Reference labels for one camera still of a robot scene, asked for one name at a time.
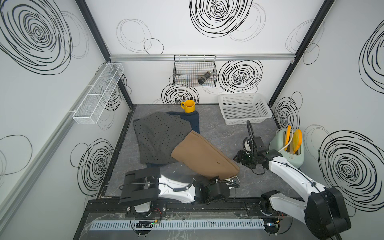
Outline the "tan brown skirt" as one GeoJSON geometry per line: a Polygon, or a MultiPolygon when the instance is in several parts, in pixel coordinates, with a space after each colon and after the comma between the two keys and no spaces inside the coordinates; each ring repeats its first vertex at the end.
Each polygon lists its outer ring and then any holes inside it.
{"type": "Polygon", "coordinates": [[[172,151],[171,157],[208,179],[238,175],[240,167],[203,136],[191,131],[172,151]]]}

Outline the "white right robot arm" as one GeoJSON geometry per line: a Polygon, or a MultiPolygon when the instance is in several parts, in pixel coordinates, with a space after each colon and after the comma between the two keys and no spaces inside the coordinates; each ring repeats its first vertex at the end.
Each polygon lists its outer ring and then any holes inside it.
{"type": "Polygon", "coordinates": [[[352,227],[344,197],[338,189],[315,182],[279,151],[268,150],[260,137],[245,138],[243,149],[234,156],[234,161],[251,170],[261,165],[278,175],[302,198],[299,201],[279,191],[262,194],[259,205],[263,214],[285,213],[305,224],[319,240],[340,240],[341,233],[352,227]]]}

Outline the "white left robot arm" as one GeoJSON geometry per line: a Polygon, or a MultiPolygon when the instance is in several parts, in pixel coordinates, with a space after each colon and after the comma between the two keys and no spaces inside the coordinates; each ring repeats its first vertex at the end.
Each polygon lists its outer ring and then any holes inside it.
{"type": "Polygon", "coordinates": [[[162,175],[160,168],[147,168],[125,174],[124,182],[119,187],[119,204],[133,207],[137,213],[149,212],[152,202],[159,199],[208,205],[228,200],[231,189],[238,188],[240,185],[236,177],[227,180],[215,177],[203,182],[193,179],[189,183],[182,183],[162,175]]]}

